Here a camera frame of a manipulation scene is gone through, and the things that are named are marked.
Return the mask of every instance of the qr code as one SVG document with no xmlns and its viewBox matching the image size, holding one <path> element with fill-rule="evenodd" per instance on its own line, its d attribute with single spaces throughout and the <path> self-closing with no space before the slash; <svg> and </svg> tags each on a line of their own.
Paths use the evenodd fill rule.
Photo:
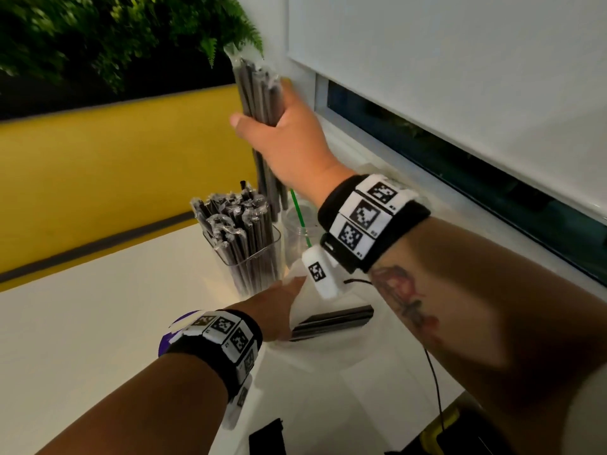
<svg viewBox="0 0 607 455">
<path fill-rule="evenodd" d="M 245 399 L 247 398 L 247 394 L 249 394 L 249 390 L 243 388 L 242 392 L 240 393 L 240 397 L 238 398 L 238 402 L 236 403 L 238 407 L 242 407 L 245 405 Z"/>
<path fill-rule="evenodd" d="M 373 198 L 381 201 L 384 204 L 388 204 L 392 198 L 396 196 L 398 192 L 393 190 L 388 185 L 377 182 L 371 189 L 369 189 L 368 194 Z"/>
<path fill-rule="evenodd" d="M 247 354 L 245 358 L 245 375 L 248 375 L 251 372 L 251 369 L 255 365 L 255 355 L 253 353 L 253 348 L 249 350 L 249 354 Z"/>
<path fill-rule="evenodd" d="M 314 278 L 315 282 L 318 282 L 326 277 L 325 272 L 322 270 L 321 264 L 318 262 L 310 265 L 308 270 L 310 270 L 310 274 Z"/>
<path fill-rule="evenodd" d="M 339 232 L 338 240 L 348 246 L 351 250 L 355 250 L 358 243 L 362 239 L 362 232 L 357 230 L 349 223 L 345 223 L 342 230 Z"/>
<path fill-rule="evenodd" d="M 350 214 L 350 218 L 354 221 L 354 223 L 368 230 L 373 222 L 375 222 L 378 215 L 379 209 L 362 199 L 360 203 L 358 203 L 358 206 L 356 206 L 354 209 L 354 212 Z"/>
<path fill-rule="evenodd" d="M 213 321 L 216 317 L 212 315 L 201 316 L 196 321 L 192 323 L 193 326 L 207 326 L 211 321 Z"/>
<path fill-rule="evenodd" d="M 242 353 L 242 350 L 244 350 L 247 346 L 247 343 L 249 343 L 248 337 L 245 335 L 241 328 L 237 328 L 234 331 L 234 333 L 230 337 L 230 341 L 239 353 Z"/>
<path fill-rule="evenodd" d="M 234 321 L 230 321 L 229 319 L 225 319 L 219 316 L 217 321 L 215 321 L 209 329 L 215 329 L 216 331 L 219 331 L 222 334 L 227 334 L 234 327 L 234 324 Z"/>
</svg>

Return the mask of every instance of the forearm tattoo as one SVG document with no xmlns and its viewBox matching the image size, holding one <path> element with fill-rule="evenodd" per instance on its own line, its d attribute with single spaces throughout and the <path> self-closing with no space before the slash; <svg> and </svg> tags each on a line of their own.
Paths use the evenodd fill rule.
<svg viewBox="0 0 607 455">
<path fill-rule="evenodd" d="M 413 324 L 424 340 L 441 343 L 436 336 L 438 318 L 422 312 L 423 294 L 417 292 L 414 277 L 406 269 L 394 265 L 369 271 L 371 282 L 392 310 Z"/>
</svg>

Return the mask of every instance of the white sleeve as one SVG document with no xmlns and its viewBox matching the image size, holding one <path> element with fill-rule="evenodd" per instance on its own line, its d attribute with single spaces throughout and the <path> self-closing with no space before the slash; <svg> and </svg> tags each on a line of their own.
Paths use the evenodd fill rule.
<svg viewBox="0 0 607 455">
<path fill-rule="evenodd" d="M 573 398 L 563 435 L 563 455 L 607 452 L 607 364 L 591 375 Z"/>
</svg>

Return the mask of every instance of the green straw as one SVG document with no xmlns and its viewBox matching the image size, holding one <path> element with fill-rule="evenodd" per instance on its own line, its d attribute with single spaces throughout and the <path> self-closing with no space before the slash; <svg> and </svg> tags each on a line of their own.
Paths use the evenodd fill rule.
<svg viewBox="0 0 607 455">
<path fill-rule="evenodd" d="M 299 208 L 299 203 L 297 202 L 297 198 L 295 197 L 295 191 L 293 191 L 293 189 L 291 189 L 291 197 L 293 198 L 293 204 L 295 204 L 295 210 L 297 211 L 297 216 L 299 217 L 299 223 L 301 224 L 302 228 L 305 229 L 305 223 L 303 223 L 304 216 L 302 215 L 302 211 Z M 308 237 L 308 230 L 306 230 L 305 233 L 305 242 L 308 243 L 308 247 L 312 247 L 312 243 L 310 243 L 310 238 Z"/>
</svg>

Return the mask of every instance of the hand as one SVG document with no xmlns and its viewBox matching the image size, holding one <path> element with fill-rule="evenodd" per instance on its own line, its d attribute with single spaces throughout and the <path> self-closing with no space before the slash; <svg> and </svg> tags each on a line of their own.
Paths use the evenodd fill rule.
<svg viewBox="0 0 607 455">
<path fill-rule="evenodd" d="M 335 187 L 356 172 L 329 151 L 316 115 L 291 83 L 283 81 L 282 86 L 285 113 L 276 127 L 239 113 L 230 117 L 230 124 L 263 155 L 278 179 L 320 207 Z"/>
<path fill-rule="evenodd" d="M 259 294 L 228 308 L 242 311 L 252 317 L 262 329 L 264 342 L 287 341 L 291 338 L 291 306 L 304 282 L 305 277 L 295 278 L 287 285 L 277 281 Z"/>
</svg>

